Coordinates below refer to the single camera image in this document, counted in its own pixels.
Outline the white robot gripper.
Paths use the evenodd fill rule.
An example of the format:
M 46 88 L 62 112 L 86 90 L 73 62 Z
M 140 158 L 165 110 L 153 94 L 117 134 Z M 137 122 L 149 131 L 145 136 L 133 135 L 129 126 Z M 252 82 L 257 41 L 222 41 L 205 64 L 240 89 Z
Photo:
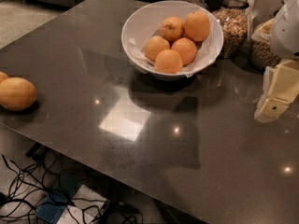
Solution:
M 271 28 L 271 51 L 283 60 L 263 73 L 263 95 L 254 118 L 266 123 L 278 119 L 299 95 L 299 0 L 287 0 Z

